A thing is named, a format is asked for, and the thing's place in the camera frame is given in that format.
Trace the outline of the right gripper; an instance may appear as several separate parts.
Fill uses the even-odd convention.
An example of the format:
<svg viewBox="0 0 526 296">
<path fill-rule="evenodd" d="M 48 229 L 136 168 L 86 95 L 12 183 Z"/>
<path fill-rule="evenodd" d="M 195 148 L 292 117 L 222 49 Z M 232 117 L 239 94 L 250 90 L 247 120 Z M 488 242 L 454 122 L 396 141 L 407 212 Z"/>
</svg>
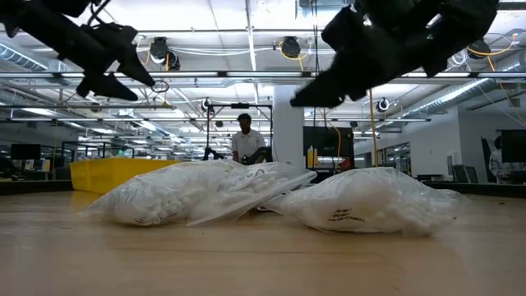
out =
<svg viewBox="0 0 526 296">
<path fill-rule="evenodd" d="M 358 100 L 371 88 L 427 69 L 426 6 L 346 6 L 321 38 L 335 51 L 333 62 L 294 94 L 293 107 L 332 109 L 345 96 Z"/>
</svg>

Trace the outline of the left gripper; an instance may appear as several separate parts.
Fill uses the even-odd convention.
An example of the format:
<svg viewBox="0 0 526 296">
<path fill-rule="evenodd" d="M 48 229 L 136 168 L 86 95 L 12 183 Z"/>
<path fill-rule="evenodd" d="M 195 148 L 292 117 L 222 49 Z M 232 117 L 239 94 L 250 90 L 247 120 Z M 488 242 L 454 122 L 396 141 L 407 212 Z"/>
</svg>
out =
<svg viewBox="0 0 526 296">
<path fill-rule="evenodd" d="M 153 86 L 154 79 L 143 67 L 136 54 L 134 44 L 138 31 L 129 25 L 105 23 L 94 27 L 75 25 L 66 22 L 58 25 L 63 37 L 59 57 L 66 58 L 85 70 L 105 72 L 115 61 L 119 61 L 118 71 L 141 82 Z M 137 95 L 110 74 L 89 74 L 76 88 L 76 93 L 86 97 L 89 92 L 95 96 L 105 96 L 128 101 L 137 101 Z"/>
</svg>

